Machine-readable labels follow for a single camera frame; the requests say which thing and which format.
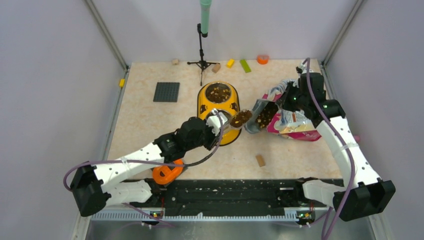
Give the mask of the pink blue pet food bag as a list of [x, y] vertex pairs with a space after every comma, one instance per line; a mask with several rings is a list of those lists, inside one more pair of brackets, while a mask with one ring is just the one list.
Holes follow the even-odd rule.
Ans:
[[251, 108], [252, 118], [244, 125], [250, 134], [266, 132], [286, 139], [315, 142], [321, 135], [303, 111], [280, 109], [276, 101], [283, 96], [289, 84], [298, 85], [296, 79], [283, 79], [257, 98]]

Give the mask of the clear plastic scoop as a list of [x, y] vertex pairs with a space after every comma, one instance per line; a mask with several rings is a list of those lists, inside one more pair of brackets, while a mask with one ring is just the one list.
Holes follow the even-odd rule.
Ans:
[[253, 111], [251, 109], [242, 109], [230, 117], [224, 116], [223, 131], [227, 133], [232, 130], [240, 130], [253, 117]]

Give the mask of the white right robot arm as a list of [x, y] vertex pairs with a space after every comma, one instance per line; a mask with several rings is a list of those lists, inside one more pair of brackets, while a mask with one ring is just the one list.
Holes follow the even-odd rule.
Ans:
[[396, 187], [371, 167], [351, 133], [342, 106], [336, 99], [326, 98], [324, 77], [312, 72], [289, 80], [276, 104], [283, 110], [302, 111], [311, 120], [343, 178], [343, 186], [338, 186], [315, 177], [301, 177], [296, 181], [296, 193], [333, 208], [345, 222], [382, 213]]

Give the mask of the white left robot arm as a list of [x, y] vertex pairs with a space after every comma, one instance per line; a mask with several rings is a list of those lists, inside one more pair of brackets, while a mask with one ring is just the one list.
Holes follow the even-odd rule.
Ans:
[[175, 131], [165, 133], [146, 146], [115, 160], [86, 161], [70, 169], [64, 176], [74, 173], [65, 188], [75, 200], [82, 217], [92, 216], [105, 207], [129, 203], [146, 203], [158, 192], [153, 180], [129, 181], [139, 173], [158, 166], [186, 167], [175, 161], [193, 149], [203, 147], [210, 154], [197, 161], [208, 160], [218, 149], [229, 119], [213, 109], [206, 119], [190, 117]]

